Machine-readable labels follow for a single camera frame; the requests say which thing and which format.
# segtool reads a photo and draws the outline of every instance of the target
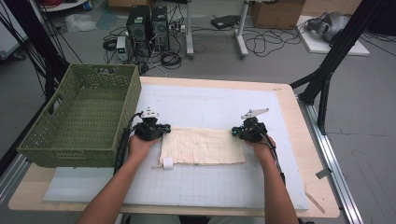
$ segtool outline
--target basket handle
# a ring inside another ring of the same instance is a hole
[[[96,66],[94,69],[97,74],[117,74],[119,68],[112,64],[101,64],[100,66]]]
[[[59,92],[55,92],[52,98],[49,100],[47,111],[53,116],[62,104],[63,97]]]
[[[84,152],[69,151],[56,153],[59,160],[85,160]]]

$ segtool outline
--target aluminum frame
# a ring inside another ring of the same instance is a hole
[[[27,171],[30,163],[26,157],[18,154],[0,178],[0,204],[4,202],[20,177]]]
[[[346,217],[351,224],[362,224],[361,213],[358,210],[355,201],[353,200],[352,194],[350,193],[347,182],[344,178],[343,172],[338,160],[335,157],[334,151],[332,150],[332,145],[327,135],[321,133],[318,123],[318,112],[314,105],[303,105],[303,109],[307,116],[309,117],[309,123],[314,131],[315,137],[317,138],[318,145],[320,147],[320,152],[323,160],[326,162],[327,167],[332,170],[331,179],[337,189],[338,196],[344,207]]]

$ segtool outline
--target beige cloth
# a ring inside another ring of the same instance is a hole
[[[172,128],[163,136],[160,165],[167,157],[184,164],[245,162],[243,141],[231,131],[212,129]]]

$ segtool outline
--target table leg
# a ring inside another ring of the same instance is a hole
[[[192,45],[192,33],[191,33],[191,0],[187,1],[187,26],[186,26],[186,48],[187,57],[192,59],[194,57],[194,46]]]
[[[241,49],[241,58],[248,56],[248,49],[245,45],[245,40],[242,37],[242,32],[244,31],[245,19],[248,13],[248,1],[244,1],[241,12],[241,21],[239,22],[239,28],[235,30],[236,40],[238,41],[239,48]]]

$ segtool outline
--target cardboard box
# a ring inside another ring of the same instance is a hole
[[[325,11],[338,11],[352,15],[360,3],[361,0],[306,0],[302,14],[319,17]]]
[[[256,28],[293,29],[305,0],[281,0],[274,4],[255,3],[252,12]]]
[[[151,6],[151,0],[108,0],[110,7]]]

